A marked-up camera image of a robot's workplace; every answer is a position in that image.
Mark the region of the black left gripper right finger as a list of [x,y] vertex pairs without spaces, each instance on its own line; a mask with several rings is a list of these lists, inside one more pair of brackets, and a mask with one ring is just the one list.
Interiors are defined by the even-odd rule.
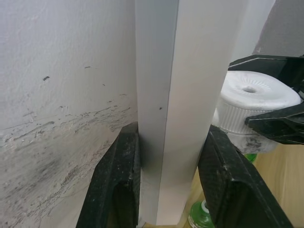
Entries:
[[215,227],[293,226],[255,166],[213,125],[201,151],[198,170]]

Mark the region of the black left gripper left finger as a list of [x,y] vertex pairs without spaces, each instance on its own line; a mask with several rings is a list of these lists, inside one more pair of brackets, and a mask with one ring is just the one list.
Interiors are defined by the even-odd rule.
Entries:
[[96,165],[76,227],[136,227],[140,184],[138,123],[133,122],[121,129]]

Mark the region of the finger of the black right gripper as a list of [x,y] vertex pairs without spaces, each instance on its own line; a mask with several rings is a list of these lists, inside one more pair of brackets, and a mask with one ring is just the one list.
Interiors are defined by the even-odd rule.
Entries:
[[304,57],[251,55],[229,64],[230,71],[253,71],[272,76],[293,89],[304,87]]
[[245,125],[256,133],[281,144],[304,143],[304,104],[249,116]]

